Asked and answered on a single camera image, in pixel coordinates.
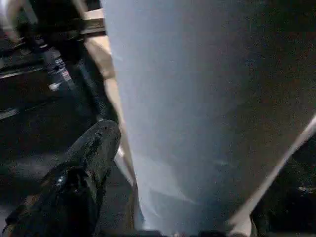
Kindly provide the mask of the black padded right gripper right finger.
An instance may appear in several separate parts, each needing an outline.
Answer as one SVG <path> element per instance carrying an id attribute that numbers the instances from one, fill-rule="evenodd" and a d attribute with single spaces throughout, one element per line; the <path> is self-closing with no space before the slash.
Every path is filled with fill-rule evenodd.
<path id="1" fill-rule="evenodd" d="M 316 140 L 288 159 L 251 214 L 257 234 L 316 233 Z"/>

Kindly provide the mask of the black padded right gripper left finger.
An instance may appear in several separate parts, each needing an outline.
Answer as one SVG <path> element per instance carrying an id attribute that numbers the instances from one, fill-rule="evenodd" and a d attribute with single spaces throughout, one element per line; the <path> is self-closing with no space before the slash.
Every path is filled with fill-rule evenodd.
<path id="1" fill-rule="evenodd" d="M 36 193 L 6 218 L 6 237 L 91 237 L 105 183 L 120 143 L 119 125 L 102 120 L 88 129 L 52 168 Z"/>

